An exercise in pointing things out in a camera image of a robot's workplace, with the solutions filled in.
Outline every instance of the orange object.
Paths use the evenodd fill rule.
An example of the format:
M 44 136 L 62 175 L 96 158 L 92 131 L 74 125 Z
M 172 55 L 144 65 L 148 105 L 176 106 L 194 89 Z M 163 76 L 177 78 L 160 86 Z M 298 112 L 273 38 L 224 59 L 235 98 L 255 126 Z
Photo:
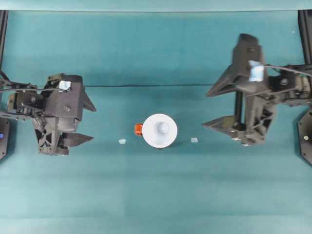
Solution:
M 139 137 L 142 136 L 142 127 L 143 127 L 142 123 L 137 123 L 135 125 L 135 134 Z

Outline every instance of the black metal frame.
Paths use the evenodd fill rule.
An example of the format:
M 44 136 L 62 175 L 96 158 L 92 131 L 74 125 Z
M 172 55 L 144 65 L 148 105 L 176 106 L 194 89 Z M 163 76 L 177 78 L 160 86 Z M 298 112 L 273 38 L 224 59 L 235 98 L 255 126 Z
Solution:
M 5 42 L 5 34 L 6 34 L 6 26 L 8 22 L 8 11 L 0 11 L 0 70 L 2 66 L 2 58 L 4 51 L 4 42 Z M 0 159 L 2 159 L 7 154 L 7 146 L 10 134 L 10 125 L 11 122 L 7 118 L 0 117 Z
M 298 11 L 302 50 L 306 64 L 312 63 L 312 10 Z M 309 109 L 297 123 L 301 155 L 312 162 L 312 111 Z

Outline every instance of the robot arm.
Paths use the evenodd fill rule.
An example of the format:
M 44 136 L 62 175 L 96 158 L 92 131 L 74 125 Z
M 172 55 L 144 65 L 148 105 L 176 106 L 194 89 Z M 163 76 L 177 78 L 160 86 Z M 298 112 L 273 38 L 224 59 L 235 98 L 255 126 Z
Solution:
M 69 147 L 93 139 L 74 133 L 82 120 L 83 109 L 96 111 L 85 92 L 82 77 L 50 76 L 45 87 L 38 89 L 32 84 L 11 82 L 4 73 L 1 75 L 0 93 L 15 93 L 9 96 L 7 111 L 1 110 L 0 117 L 32 119 L 40 153 L 67 155 Z
M 267 68 L 278 68 L 280 75 L 269 76 Z M 233 140 L 241 141 L 244 146 L 262 144 L 275 117 L 277 104 L 298 106 L 311 103 L 311 76 L 312 64 L 286 67 L 265 65 L 257 39 L 251 35 L 241 34 L 233 51 L 232 65 L 207 93 L 208 97 L 213 97 L 236 92 L 234 115 L 220 117 L 203 125 L 226 133 Z M 242 122 L 243 98 L 244 122 Z M 312 116 L 309 117 L 309 122 L 312 124 Z M 302 131 L 299 128 L 299 135 L 303 134 Z M 312 164 L 312 144 L 310 145 L 311 155 L 303 153 L 302 147 L 301 153 Z

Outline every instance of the small white piece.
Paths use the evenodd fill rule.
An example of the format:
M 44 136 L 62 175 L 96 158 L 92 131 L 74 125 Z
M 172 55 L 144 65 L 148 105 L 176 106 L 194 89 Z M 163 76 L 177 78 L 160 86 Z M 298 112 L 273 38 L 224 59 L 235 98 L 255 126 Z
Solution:
M 120 139 L 118 142 L 120 145 L 124 145 L 127 142 L 127 140 L 126 139 Z
M 261 62 L 250 60 L 249 65 L 252 67 L 250 70 L 249 81 L 251 82 L 263 81 L 264 66 L 261 64 Z
M 70 86 L 71 86 L 70 81 L 63 81 L 63 80 L 61 80 L 58 85 L 58 87 L 62 90 L 68 90 Z
M 198 139 L 196 137 L 191 138 L 191 143 L 198 143 Z

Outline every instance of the teal table surface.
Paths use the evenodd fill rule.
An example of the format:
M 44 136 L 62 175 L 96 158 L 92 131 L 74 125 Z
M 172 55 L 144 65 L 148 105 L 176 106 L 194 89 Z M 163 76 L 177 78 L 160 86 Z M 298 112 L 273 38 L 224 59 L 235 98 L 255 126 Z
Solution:
M 233 113 L 233 94 L 205 93 L 241 32 L 259 37 L 269 63 L 303 63 L 296 11 L 10 12 L 9 78 L 43 85 L 50 74 L 83 75 L 97 112 L 78 127 L 94 140 L 69 156 L 38 154 L 31 122 L 12 121 L 1 233 L 310 234 L 312 167 L 295 126 L 307 107 L 278 106 L 266 144 L 254 147 L 201 126 Z M 164 150 L 133 133 L 155 113 L 179 127 Z

